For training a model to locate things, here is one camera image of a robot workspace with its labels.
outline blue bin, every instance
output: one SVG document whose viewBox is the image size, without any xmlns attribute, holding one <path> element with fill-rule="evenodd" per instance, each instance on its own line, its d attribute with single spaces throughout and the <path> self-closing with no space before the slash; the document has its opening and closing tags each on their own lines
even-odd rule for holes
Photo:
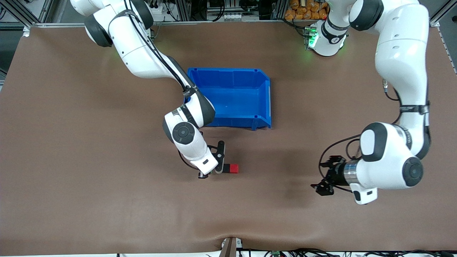
<svg viewBox="0 0 457 257">
<path fill-rule="evenodd" d="M 207 126 L 271 128 L 270 78 L 262 70 L 189 68 L 187 74 L 216 109 Z"/>
</svg>

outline metal frame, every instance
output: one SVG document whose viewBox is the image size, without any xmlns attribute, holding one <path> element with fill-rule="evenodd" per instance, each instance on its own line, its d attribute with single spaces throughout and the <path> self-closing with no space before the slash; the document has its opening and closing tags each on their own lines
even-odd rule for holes
<svg viewBox="0 0 457 257">
<path fill-rule="evenodd" d="M 438 23 L 440 21 L 440 19 L 456 5 L 457 5 L 457 0 L 448 0 L 440 9 L 438 9 L 430 17 L 430 25 L 432 27 L 438 27 L 440 25 Z"/>
<path fill-rule="evenodd" d="M 48 14 L 49 8 L 51 7 L 54 0 L 45 0 L 44 5 L 41 8 L 40 15 L 36 17 L 27 7 L 25 7 L 18 0 L 0 0 L 0 4 L 3 8 L 6 9 L 16 20 L 19 21 L 24 27 L 29 28 L 36 23 L 45 22 Z M 16 22 L 8 22 L 2 24 L 3 28 L 18 28 L 20 25 Z"/>
<path fill-rule="evenodd" d="M 187 0 L 177 0 L 176 7 L 178 7 L 178 13 L 180 21 L 190 21 L 191 18 L 191 4 Z"/>
<path fill-rule="evenodd" d="M 30 28 L 33 24 L 39 23 L 40 20 L 17 0 L 0 0 L 0 4 L 5 8 L 16 20 L 22 23 L 25 27 Z"/>
</svg>

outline black cable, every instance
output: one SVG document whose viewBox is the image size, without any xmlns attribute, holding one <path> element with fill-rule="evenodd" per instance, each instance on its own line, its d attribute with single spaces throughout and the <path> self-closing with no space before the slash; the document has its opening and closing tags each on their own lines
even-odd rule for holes
<svg viewBox="0 0 457 257">
<path fill-rule="evenodd" d="M 171 17 L 173 18 L 173 20 L 175 21 L 179 21 L 175 18 L 175 16 L 173 16 L 173 10 L 170 9 L 170 3 L 166 3 L 167 1 L 164 1 L 164 4 L 165 4 L 165 7 L 167 8 L 167 13 L 171 15 Z"/>
<path fill-rule="evenodd" d="M 289 22 L 288 20 L 286 20 L 286 19 L 284 19 L 284 18 L 274 18 L 274 20 L 283 21 L 283 22 L 285 22 L 287 25 L 289 25 L 289 26 L 291 26 L 291 27 L 295 27 L 295 28 L 299 28 L 299 29 L 305 29 L 305 27 L 295 25 L 295 24 Z"/>
<path fill-rule="evenodd" d="M 306 253 L 308 253 L 308 252 L 312 253 L 314 255 L 320 256 L 320 257 L 324 257 L 324 256 L 327 256 L 327 257 L 339 257 L 337 255 L 334 255 L 334 254 L 331 254 L 331 253 L 326 252 L 324 250 L 320 250 L 320 249 L 316 249 L 316 248 L 300 248 L 300 249 L 294 250 L 293 252 L 296 253 L 300 257 L 307 257 Z"/>
<path fill-rule="evenodd" d="M 343 143 L 343 142 L 345 142 L 345 141 L 348 141 L 348 140 L 351 140 L 351 139 L 354 139 L 354 138 L 357 138 L 357 137 L 360 137 L 360 134 L 355 135 L 355 136 L 351 136 L 351 137 L 348 137 L 348 138 L 345 138 L 345 139 L 343 139 L 343 140 L 340 140 L 340 141 L 338 141 L 338 142 L 335 142 L 335 143 L 331 144 L 331 145 L 330 145 L 329 147 L 327 147 L 327 148 L 322 152 L 322 154 L 320 155 L 319 164 L 318 164 L 320 175 L 322 176 L 322 178 L 323 178 L 329 185 L 331 185 L 331 186 L 333 186 L 333 187 L 335 187 L 335 188 L 341 189 L 341 190 L 343 190 L 343 191 L 349 192 L 349 193 L 352 193 L 352 191 L 349 190 L 349 189 L 342 188 L 342 187 L 339 187 L 339 186 L 336 186 L 336 185 L 330 183 L 330 181 L 328 181 L 328 180 L 325 178 L 324 174 L 322 173 L 322 170 L 320 169 L 320 164 L 321 164 L 321 162 L 322 162 L 322 158 L 324 157 L 325 153 L 326 153 L 330 148 L 334 147 L 334 146 L 337 145 L 337 144 Z"/>
<path fill-rule="evenodd" d="M 0 16 L 1 16 L 1 17 L 0 17 L 0 20 L 3 19 L 3 17 L 5 17 L 5 15 L 6 15 L 6 10 L 3 9 L 3 7 L 2 7 L 2 8 L 0 9 Z"/>
<path fill-rule="evenodd" d="M 204 20 L 204 21 L 210 21 L 208 20 L 207 18 L 203 17 L 203 14 L 202 14 L 202 10 L 201 10 L 201 6 L 202 6 L 202 3 L 204 2 L 204 0 L 199 0 L 198 1 L 198 6 L 197 6 L 197 9 L 198 9 L 198 14 L 200 15 L 200 17 Z M 216 19 L 212 20 L 212 22 L 215 22 L 215 21 L 218 21 L 220 18 L 222 18 L 222 16 L 224 15 L 224 12 L 225 12 L 225 1 L 224 0 L 221 0 L 221 6 L 220 6 L 220 10 L 219 10 L 219 14 L 218 16 L 216 17 Z"/>
<path fill-rule="evenodd" d="M 399 102 L 399 105 L 401 106 L 402 104 L 401 104 L 400 96 L 399 96 L 398 92 L 397 92 L 395 89 L 394 89 L 394 92 L 395 92 L 395 94 L 397 95 L 397 99 L 398 99 L 397 101 Z M 395 119 L 395 121 L 392 122 L 391 124 L 397 123 L 397 122 L 400 120 L 400 117 L 401 117 L 401 112 L 399 112 L 399 115 L 397 116 L 397 118 Z"/>
<path fill-rule="evenodd" d="M 194 170 L 199 170 L 198 168 L 195 168 L 194 166 L 190 165 L 187 163 L 187 161 L 184 160 L 184 158 L 182 158 L 182 155 L 181 155 L 181 152 L 178 150 L 178 154 L 179 154 L 179 157 L 181 158 L 182 162 L 184 162 L 187 166 L 189 166 L 190 168 L 194 169 Z"/>
<path fill-rule="evenodd" d="M 299 31 L 299 29 L 304 30 L 305 27 L 296 25 L 296 24 L 294 23 L 293 20 L 292 20 L 292 22 L 289 22 L 288 20 L 286 20 L 286 19 L 284 19 L 284 18 L 274 18 L 274 20 L 283 21 L 283 22 L 285 22 L 287 25 L 289 25 L 289 26 L 291 26 L 291 27 L 294 27 L 294 28 L 295 28 L 295 31 L 296 31 L 300 36 L 302 36 L 302 37 L 307 37 L 307 38 L 310 37 L 310 36 L 306 36 L 306 35 L 304 35 L 303 33 L 301 33 L 301 32 Z"/>
<path fill-rule="evenodd" d="M 389 98 L 389 99 L 392 100 L 392 101 L 400 101 L 400 99 L 393 99 L 393 98 L 391 98 L 387 92 L 384 92 L 384 94 L 386 94 L 387 98 Z"/>
<path fill-rule="evenodd" d="M 305 36 L 303 33 L 301 33 L 301 32 L 298 30 L 298 28 L 297 28 L 298 26 L 295 25 L 295 23 L 293 22 L 293 20 L 292 20 L 292 24 L 293 24 L 293 26 L 294 26 L 294 28 L 295 28 L 295 31 L 296 31 L 300 36 L 302 36 L 302 37 L 307 37 L 307 36 Z"/>
<path fill-rule="evenodd" d="M 250 7 L 248 7 L 248 1 L 247 0 L 239 0 L 239 6 L 244 11 L 248 11 L 248 12 L 258 11 L 259 10 L 259 5 L 257 4 L 257 2 L 255 4 L 257 5 L 257 7 L 250 8 Z"/>
<path fill-rule="evenodd" d="M 424 254 L 432 255 L 432 256 L 434 256 L 434 257 L 440 257 L 440 256 L 441 256 L 441 254 L 438 253 L 438 252 L 430 252 L 430 251 L 426 251 L 426 250 L 417 249 L 417 250 L 412 250 L 412 251 L 404 252 L 404 253 L 402 253 L 402 254 L 397 254 L 397 257 L 399 257 L 399 256 L 404 256 L 404 255 L 409 254 L 409 253 L 424 253 Z"/>
<path fill-rule="evenodd" d="M 359 150 L 357 150 L 357 153 L 356 153 L 355 156 L 350 156 L 350 155 L 349 155 L 349 146 L 350 146 L 352 143 L 356 142 L 356 141 L 360 141 L 360 139 L 359 139 L 359 138 L 353 139 L 353 140 L 349 141 L 349 142 L 346 144 L 346 155 L 347 155 L 347 157 L 348 157 L 349 159 L 351 159 L 351 160 L 353 160 L 353 161 L 354 161 L 354 160 L 361 160 L 361 159 L 362 159 L 362 156 L 357 157 L 357 154 L 358 154 Z"/>
<path fill-rule="evenodd" d="M 132 2 L 130 1 L 130 9 L 129 7 L 127 6 L 127 0 L 124 0 L 124 5 L 125 5 L 125 9 L 126 10 L 130 10 L 132 11 L 133 8 L 132 8 Z M 138 33 L 138 35 L 141 37 L 141 39 L 143 40 L 143 42 L 148 46 L 148 48 L 151 50 L 151 52 L 161 61 L 161 63 L 168 69 L 168 71 L 170 71 L 170 73 L 174 76 L 174 78 L 178 81 L 178 83 L 181 85 L 182 87 L 182 90 L 183 92 L 187 90 L 186 86 L 184 85 L 184 83 L 182 82 L 182 80 L 179 78 L 178 74 L 176 74 L 176 72 L 168 65 L 168 63 L 163 59 L 163 57 L 159 54 L 159 50 L 156 48 L 156 46 L 154 45 L 154 43 L 152 42 L 152 39 L 150 38 L 148 41 L 150 42 L 150 44 L 148 43 L 148 41 L 143 37 L 143 35 L 141 34 L 141 32 L 139 31 L 139 29 L 137 28 L 135 22 L 133 21 L 133 18 L 132 18 L 132 15 L 131 14 L 127 14 L 127 16 L 130 18 L 130 22 L 132 23 L 133 27 L 135 28 L 136 32 Z"/>
</svg>

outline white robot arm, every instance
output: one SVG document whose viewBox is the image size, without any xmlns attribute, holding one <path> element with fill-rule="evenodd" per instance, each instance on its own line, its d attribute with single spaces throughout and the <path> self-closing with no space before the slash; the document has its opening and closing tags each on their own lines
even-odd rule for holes
<svg viewBox="0 0 457 257">
<path fill-rule="evenodd" d="M 377 122 L 365 127 L 360 160 L 346 163 L 341 156 L 332 156 L 323 163 L 329 172 L 320 184 L 312 185 L 319 194 L 330 195 L 333 186 L 349 185 L 355 201 L 367 204 L 377 199 L 378 188 L 405 189 L 422 179 L 420 160 L 431 143 L 425 69 L 428 17 L 427 9 L 416 0 L 354 2 L 350 26 L 380 33 L 376 70 L 398 94 L 400 119 L 398 125 Z"/>
<path fill-rule="evenodd" d="M 182 155 L 206 178 L 219 163 L 211 153 L 200 127 L 214 119 L 212 103 L 199 91 L 185 71 L 170 56 L 163 55 L 146 29 L 153 24 L 143 0 L 71 0 L 75 10 L 87 16 L 89 37 L 102 47 L 114 45 L 127 68 L 140 78 L 170 77 L 177 80 L 186 103 L 165 115 L 163 129 Z"/>
</svg>

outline brown mat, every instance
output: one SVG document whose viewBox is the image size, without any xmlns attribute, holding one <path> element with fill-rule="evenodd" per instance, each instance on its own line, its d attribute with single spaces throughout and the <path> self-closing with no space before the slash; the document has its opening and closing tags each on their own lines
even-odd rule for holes
<svg viewBox="0 0 457 257">
<path fill-rule="evenodd" d="M 83 28 L 30 34 L 0 93 L 1 255 L 201 252 L 227 236 L 257 249 L 456 248 L 457 80 L 436 29 L 425 177 L 365 206 L 309 185 L 326 146 L 397 116 L 375 36 L 351 31 L 323 58 L 285 24 L 163 27 L 157 46 L 185 69 L 259 68 L 272 81 L 273 129 L 203 129 L 209 144 L 226 141 L 241 173 L 198 180 L 162 131 L 182 102 L 175 81 L 133 76 Z"/>
</svg>

